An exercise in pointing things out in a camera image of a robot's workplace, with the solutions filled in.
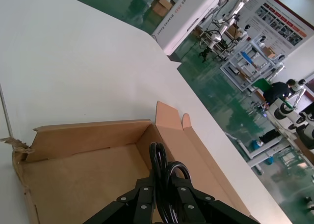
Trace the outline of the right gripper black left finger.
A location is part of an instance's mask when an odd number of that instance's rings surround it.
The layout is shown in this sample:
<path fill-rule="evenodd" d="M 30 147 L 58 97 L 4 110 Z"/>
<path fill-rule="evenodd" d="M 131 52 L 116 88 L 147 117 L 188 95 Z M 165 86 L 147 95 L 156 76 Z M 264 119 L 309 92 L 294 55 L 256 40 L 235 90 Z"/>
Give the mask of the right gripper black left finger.
<path fill-rule="evenodd" d="M 153 177 L 138 179 L 135 188 L 119 196 L 86 224 L 151 224 L 156 208 Z"/>

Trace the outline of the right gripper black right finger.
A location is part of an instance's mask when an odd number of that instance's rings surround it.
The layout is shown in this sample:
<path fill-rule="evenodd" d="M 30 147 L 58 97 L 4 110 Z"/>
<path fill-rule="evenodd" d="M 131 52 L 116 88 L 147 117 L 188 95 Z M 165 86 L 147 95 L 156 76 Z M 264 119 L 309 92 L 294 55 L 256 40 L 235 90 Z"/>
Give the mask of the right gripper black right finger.
<path fill-rule="evenodd" d="M 222 201 L 195 189 L 188 179 L 173 179 L 170 190 L 180 224 L 258 223 Z"/>

